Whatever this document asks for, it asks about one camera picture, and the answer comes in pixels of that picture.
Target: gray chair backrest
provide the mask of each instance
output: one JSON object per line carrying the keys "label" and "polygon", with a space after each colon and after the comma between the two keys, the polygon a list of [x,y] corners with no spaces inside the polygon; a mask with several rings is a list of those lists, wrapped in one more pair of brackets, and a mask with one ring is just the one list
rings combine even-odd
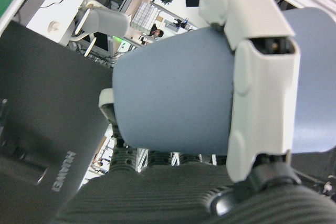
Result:
{"label": "gray chair backrest", "polygon": [[[326,151],[336,139],[336,24],[314,8],[285,16],[302,55],[293,151]],[[124,140],[157,151],[225,155],[233,67],[226,38],[211,28],[124,55],[113,71]]]}
{"label": "gray chair backrest", "polygon": [[83,24],[86,33],[100,32],[117,37],[125,36],[129,27],[129,19],[123,13],[107,8],[93,7]]}

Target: desk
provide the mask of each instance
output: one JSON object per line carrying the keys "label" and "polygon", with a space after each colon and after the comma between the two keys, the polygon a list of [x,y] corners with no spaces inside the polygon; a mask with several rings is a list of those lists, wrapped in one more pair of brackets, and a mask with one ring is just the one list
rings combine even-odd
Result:
{"label": "desk", "polygon": [[82,2],[83,0],[45,0],[27,28],[60,42]]}

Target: cable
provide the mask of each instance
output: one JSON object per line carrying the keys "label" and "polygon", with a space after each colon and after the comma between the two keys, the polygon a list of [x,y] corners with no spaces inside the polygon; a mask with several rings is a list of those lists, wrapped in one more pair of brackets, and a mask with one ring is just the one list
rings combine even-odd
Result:
{"label": "cable", "polygon": [[48,7],[50,7],[50,6],[52,6],[52,5],[54,5],[54,4],[60,4],[60,3],[62,3],[64,0],[61,0],[60,2],[54,2],[54,3],[52,3],[52,4],[50,4],[50,5],[47,5],[47,6],[41,6],[39,9],[42,9],[42,8],[48,8]]}

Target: white desk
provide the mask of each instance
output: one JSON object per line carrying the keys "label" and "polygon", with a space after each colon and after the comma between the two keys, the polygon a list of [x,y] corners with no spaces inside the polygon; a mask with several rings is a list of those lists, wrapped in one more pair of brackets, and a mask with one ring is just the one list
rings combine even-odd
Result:
{"label": "white desk", "polygon": [[[45,0],[41,7],[58,3],[61,0]],[[63,0],[46,8],[40,8],[30,20],[27,28],[55,41],[60,42],[83,0]]]}

